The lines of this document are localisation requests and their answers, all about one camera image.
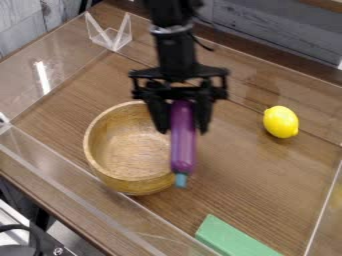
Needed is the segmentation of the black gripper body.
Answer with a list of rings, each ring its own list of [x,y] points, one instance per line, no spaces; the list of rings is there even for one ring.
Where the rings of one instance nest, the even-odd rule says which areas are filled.
[[[201,64],[197,58],[197,44],[209,51],[211,48],[199,42],[191,31],[154,31],[153,36],[158,66],[130,72],[133,98],[179,100],[203,95],[210,101],[226,99],[229,70]]]

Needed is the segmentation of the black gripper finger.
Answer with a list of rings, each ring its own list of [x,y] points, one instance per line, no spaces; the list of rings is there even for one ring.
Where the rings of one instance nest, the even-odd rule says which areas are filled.
[[[202,134],[209,131],[213,114],[213,99],[209,94],[199,93],[195,98],[195,119]]]
[[[155,128],[159,133],[166,134],[170,129],[170,104],[155,94],[147,96],[146,104]]]

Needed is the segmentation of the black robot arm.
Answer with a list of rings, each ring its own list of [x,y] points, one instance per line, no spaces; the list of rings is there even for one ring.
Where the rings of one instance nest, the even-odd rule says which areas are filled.
[[[133,70],[133,98],[147,104],[157,130],[171,129],[169,100],[194,104],[194,124],[201,133],[209,131],[213,106],[229,98],[226,68],[198,61],[195,45],[205,46],[194,35],[194,18],[203,7],[202,0],[143,0],[150,14],[158,66]]]

